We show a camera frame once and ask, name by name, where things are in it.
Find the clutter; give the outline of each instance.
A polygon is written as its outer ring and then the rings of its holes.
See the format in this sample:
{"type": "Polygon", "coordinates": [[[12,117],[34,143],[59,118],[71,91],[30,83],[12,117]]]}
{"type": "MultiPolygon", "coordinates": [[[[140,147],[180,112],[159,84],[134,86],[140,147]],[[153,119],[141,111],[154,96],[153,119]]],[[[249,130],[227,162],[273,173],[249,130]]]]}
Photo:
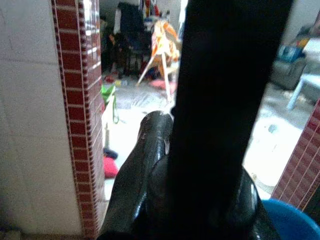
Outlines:
{"type": "Polygon", "coordinates": [[[114,84],[119,87],[119,86],[127,86],[128,81],[127,80],[115,80],[114,84]]]}

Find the orange fabric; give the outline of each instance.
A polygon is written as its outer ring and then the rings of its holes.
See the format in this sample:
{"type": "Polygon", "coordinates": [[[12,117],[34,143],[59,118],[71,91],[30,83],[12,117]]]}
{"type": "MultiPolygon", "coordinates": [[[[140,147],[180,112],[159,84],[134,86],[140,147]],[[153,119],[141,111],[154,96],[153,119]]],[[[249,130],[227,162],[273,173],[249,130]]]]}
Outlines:
{"type": "Polygon", "coordinates": [[[167,34],[178,39],[175,29],[167,22],[159,20],[154,24],[152,34],[152,56],[165,53],[168,57],[178,60],[180,52],[176,48],[176,44],[167,38],[167,34]]]}

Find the white tiled wall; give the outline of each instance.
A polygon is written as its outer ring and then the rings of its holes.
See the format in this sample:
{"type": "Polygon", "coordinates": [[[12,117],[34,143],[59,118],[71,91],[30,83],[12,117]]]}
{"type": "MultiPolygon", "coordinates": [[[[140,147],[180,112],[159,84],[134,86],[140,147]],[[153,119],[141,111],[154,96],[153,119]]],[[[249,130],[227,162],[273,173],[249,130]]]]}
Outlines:
{"type": "Polygon", "coordinates": [[[50,1],[0,1],[0,228],[81,234],[50,1]]]}

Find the blue object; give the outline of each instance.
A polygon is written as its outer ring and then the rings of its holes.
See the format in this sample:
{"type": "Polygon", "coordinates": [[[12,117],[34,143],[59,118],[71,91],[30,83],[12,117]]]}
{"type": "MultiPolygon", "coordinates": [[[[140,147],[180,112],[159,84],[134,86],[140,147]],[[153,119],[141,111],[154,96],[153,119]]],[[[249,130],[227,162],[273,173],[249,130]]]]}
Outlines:
{"type": "Polygon", "coordinates": [[[276,199],[262,203],[282,240],[320,240],[319,226],[300,210],[276,199]]]}
{"type": "Polygon", "coordinates": [[[300,57],[303,57],[303,48],[296,46],[281,45],[277,52],[277,58],[287,63],[293,63],[300,57]]]}

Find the red cloth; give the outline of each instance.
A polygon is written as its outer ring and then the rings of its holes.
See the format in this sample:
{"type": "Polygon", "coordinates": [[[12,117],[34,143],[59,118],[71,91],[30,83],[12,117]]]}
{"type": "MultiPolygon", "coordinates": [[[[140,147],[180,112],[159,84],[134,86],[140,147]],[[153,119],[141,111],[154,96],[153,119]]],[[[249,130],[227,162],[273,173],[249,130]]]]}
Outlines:
{"type": "Polygon", "coordinates": [[[106,179],[114,179],[117,176],[117,173],[119,171],[115,163],[115,160],[111,157],[104,156],[103,164],[104,164],[104,177],[106,179]]]}

